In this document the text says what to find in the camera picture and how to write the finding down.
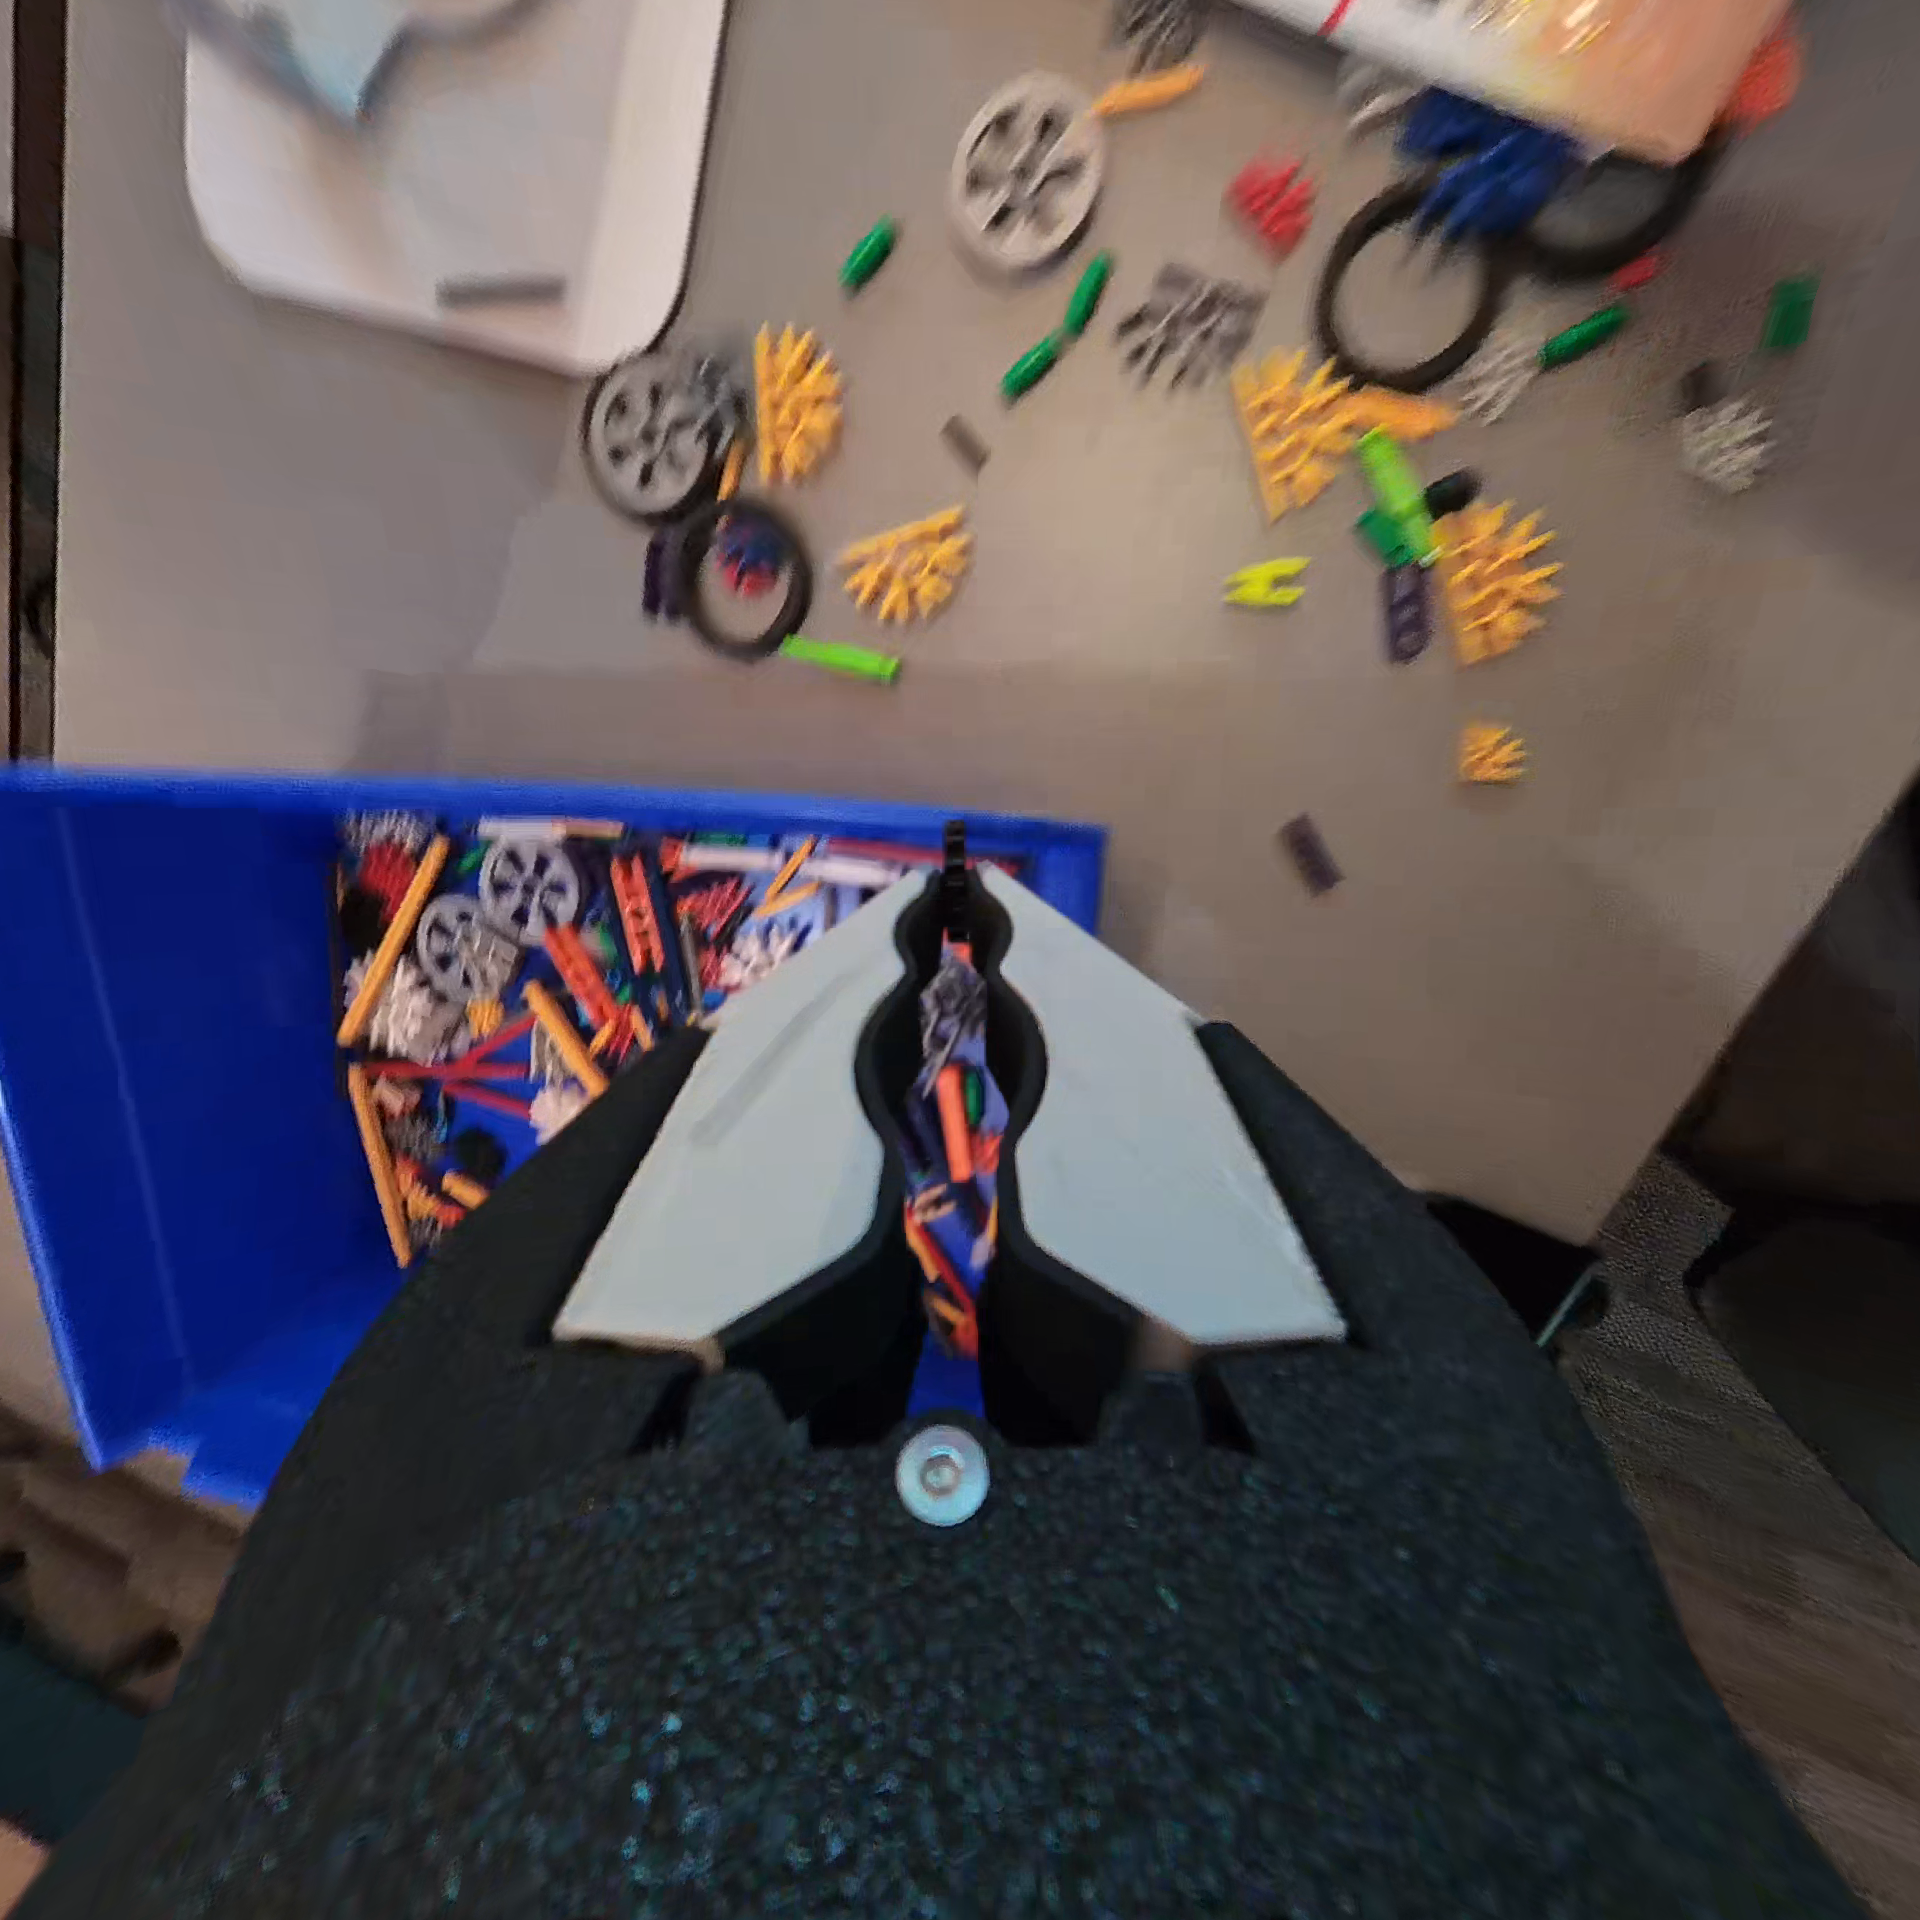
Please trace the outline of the white base board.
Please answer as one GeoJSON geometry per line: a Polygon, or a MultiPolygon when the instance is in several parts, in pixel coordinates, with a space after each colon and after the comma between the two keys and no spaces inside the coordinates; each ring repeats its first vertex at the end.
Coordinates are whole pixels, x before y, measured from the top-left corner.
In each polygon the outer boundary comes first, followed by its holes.
{"type": "Polygon", "coordinates": [[[252,294],[583,377],[658,345],[698,223],[729,9],[526,3],[409,44],[350,124],[183,44],[183,176],[252,294]],[[446,313],[452,277],[566,277],[564,302],[446,313]]]}

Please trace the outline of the blue snowflake toy connector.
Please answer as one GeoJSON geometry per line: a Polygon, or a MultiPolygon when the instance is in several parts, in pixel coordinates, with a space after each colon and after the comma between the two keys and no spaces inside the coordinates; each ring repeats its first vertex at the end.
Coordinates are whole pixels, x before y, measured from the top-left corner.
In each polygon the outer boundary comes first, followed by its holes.
{"type": "Polygon", "coordinates": [[[1525,228],[1587,161],[1561,132],[1442,89],[1409,98],[1395,147],[1431,169],[1411,230],[1442,244],[1525,228]]]}

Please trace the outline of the grey fan connector with rod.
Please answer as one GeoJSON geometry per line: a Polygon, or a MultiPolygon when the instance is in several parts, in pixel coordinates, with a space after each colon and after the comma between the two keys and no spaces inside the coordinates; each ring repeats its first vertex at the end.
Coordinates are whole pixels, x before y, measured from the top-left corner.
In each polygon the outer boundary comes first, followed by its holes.
{"type": "Polygon", "coordinates": [[[1719,362],[1690,366],[1678,385],[1678,469],[1719,495],[1749,492],[1771,458],[1771,416],[1747,394],[1735,394],[1719,362]]]}

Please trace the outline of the black toy tyre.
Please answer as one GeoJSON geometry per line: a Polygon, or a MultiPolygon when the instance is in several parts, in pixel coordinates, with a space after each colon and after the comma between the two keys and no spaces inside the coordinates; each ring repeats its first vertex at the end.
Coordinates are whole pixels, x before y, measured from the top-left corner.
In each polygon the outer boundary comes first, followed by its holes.
{"type": "Polygon", "coordinates": [[[814,599],[814,566],[791,519],[761,499],[713,499],[683,520],[683,625],[713,654],[756,662],[772,659],[779,640],[800,635],[814,599]],[[763,516],[783,538],[783,571],[766,597],[734,597],[717,571],[716,537],[725,516],[763,516]]]}
{"type": "Polygon", "coordinates": [[[1499,243],[1476,238],[1466,247],[1466,258],[1476,275],[1474,304],[1444,348],[1420,360],[1388,362],[1362,348],[1342,320],[1344,288],[1359,257],[1390,230],[1411,228],[1434,182],[1434,172],[1414,172],[1374,194],[1344,221],[1320,265],[1309,304],[1311,335],[1333,373],[1356,386],[1427,397],[1467,369],[1491,342],[1506,315],[1513,282],[1511,265],[1499,243]]]}
{"type": "Polygon", "coordinates": [[[1496,243],[1491,284],[1601,281],[1667,244],[1692,218],[1729,149],[1716,129],[1672,164],[1607,150],[1576,161],[1515,232],[1496,243]]]}

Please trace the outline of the black office chair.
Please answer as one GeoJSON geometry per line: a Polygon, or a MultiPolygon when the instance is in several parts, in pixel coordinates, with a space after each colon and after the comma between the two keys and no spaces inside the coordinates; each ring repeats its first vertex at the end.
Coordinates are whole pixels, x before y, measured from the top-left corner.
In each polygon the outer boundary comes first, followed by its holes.
{"type": "Polygon", "coordinates": [[[1684,1286],[1788,1432],[1915,1559],[1915,1206],[1752,1202],[1684,1286]]]}

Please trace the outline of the orange ladder toy piece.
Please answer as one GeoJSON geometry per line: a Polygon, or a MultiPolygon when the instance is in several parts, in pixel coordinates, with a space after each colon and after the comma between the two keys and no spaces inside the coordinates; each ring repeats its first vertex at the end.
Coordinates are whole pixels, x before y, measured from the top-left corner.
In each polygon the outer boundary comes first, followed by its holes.
{"type": "Polygon", "coordinates": [[[1804,64],[1801,36],[1783,16],[1753,48],[1717,122],[1746,134],[1777,118],[1800,90],[1804,64]]]}

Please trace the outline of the yellow snowflake toy connector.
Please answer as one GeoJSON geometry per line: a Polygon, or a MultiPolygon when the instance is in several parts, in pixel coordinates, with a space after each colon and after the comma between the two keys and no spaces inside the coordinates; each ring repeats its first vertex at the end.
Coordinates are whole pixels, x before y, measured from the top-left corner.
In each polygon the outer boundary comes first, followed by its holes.
{"type": "Polygon", "coordinates": [[[843,422],[843,379],[809,330],[761,325],[751,342],[753,462],[761,487],[808,481],[843,422]]]}
{"type": "Polygon", "coordinates": [[[1320,499],[1372,428],[1351,382],[1307,348],[1238,360],[1228,394],[1268,526],[1320,499]]]}
{"type": "Polygon", "coordinates": [[[1459,667],[1499,660],[1542,630],[1564,566],[1549,554],[1557,537],[1539,513],[1476,500],[1439,519],[1435,535],[1442,609],[1459,667]]]}

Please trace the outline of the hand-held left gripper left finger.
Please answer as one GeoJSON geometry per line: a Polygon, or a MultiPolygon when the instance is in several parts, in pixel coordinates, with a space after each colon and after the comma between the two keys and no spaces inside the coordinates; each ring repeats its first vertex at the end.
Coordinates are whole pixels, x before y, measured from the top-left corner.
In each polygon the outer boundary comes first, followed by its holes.
{"type": "Polygon", "coordinates": [[[901,1114],[940,891],[901,876],[731,996],[590,1247],[555,1346],[756,1374],[817,1429],[901,1416],[926,1334],[901,1114]]]}

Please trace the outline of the pile of mixed toy pieces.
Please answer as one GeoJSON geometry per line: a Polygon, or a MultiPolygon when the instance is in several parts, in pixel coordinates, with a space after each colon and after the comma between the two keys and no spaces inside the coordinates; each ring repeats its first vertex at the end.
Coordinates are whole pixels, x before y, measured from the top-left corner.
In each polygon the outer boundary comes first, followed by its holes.
{"type": "MultiPolygon", "coordinates": [[[[691,1068],[734,996],[942,867],[942,846],[832,830],[350,814],[337,1046],[395,1261],[434,1251],[619,1079],[666,1067],[668,1044],[690,1044],[691,1068]]],[[[938,952],[922,988],[901,1114],[917,1363],[961,1377],[981,1356],[1005,1135],[975,925],[973,968],[938,952]]]]}

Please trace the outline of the blue plastic bin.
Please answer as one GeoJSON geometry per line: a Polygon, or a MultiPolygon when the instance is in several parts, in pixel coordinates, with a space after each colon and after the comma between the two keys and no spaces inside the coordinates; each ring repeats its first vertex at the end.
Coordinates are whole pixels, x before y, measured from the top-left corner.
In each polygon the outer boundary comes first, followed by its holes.
{"type": "MultiPolygon", "coordinates": [[[[193,1495],[255,1509],[341,1371],[369,1339],[406,1343],[376,1414],[426,1423],[432,1461],[477,1463],[536,1389],[562,1403],[619,1381],[647,1425],[693,1381],[750,1381],[781,1426],[828,1447],[892,1442],[943,1461],[943,1420],[981,1463],[1008,1447],[1086,1447],[989,1356],[922,1356],[899,1418],[817,1426],[783,1416],[753,1373],[612,1348],[558,1346],[564,1296],[651,1144],[696,1048],[619,1077],[533,1146],[434,1251],[399,1263],[363,1152],[337,1046],[341,829],[401,811],[447,830],[483,819],[603,820],[659,835],[833,832],[943,845],[927,809],[685,791],[78,773],[4,781],[4,1146],[15,1214],[88,1458],[180,1458],[193,1495]]],[[[997,914],[987,869],[1093,936],[1103,832],[963,819],[986,987],[986,1067],[1005,1105],[1011,1048],[993,1039],[987,968],[997,914]]],[[[995,1255],[999,1251],[999,1213],[995,1255]]],[[[977,1307],[983,1314],[989,1263],[977,1307]]]]}

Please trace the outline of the grey spoked toy wheel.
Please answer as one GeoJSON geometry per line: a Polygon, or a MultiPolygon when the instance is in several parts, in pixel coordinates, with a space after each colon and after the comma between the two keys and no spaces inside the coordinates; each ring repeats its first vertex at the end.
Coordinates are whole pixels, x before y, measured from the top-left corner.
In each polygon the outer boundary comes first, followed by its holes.
{"type": "Polygon", "coordinates": [[[750,425],[740,362],[728,353],[633,353],[591,385],[579,446],[588,478],[613,515],[658,524],[713,497],[750,425]]]}
{"type": "Polygon", "coordinates": [[[1091,97],[1050,70],[995,89],[967,120],[946,179],[960,257],[997,281],[1054,271],[1089,228],[1108,172],[1091,97]]]}

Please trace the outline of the yellow half snowflake connector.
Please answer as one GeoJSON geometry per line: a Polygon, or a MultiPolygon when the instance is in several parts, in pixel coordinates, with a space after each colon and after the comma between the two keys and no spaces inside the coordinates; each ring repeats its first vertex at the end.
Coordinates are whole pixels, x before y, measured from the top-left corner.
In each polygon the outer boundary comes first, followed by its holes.
{"type": "Polygon", "coordinates": [[[852,541],[832,564],[857,612],[876,622],[905,625],[943,610],[965,581],[971,558],[967,509],[956,502],[852,541]]]}

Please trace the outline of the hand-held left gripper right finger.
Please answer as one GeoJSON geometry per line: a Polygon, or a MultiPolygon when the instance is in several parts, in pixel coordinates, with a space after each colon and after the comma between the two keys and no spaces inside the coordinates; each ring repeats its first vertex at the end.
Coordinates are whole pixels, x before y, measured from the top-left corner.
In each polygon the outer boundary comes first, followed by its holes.
{"type": "Polygon", "coordinates": [[[1141,1350],[1345,1343],[1345,1316],[1181,998],[995,869],[986,978],[1013,1052],[987,1356],[1073,1440],[1141,1350]]]}

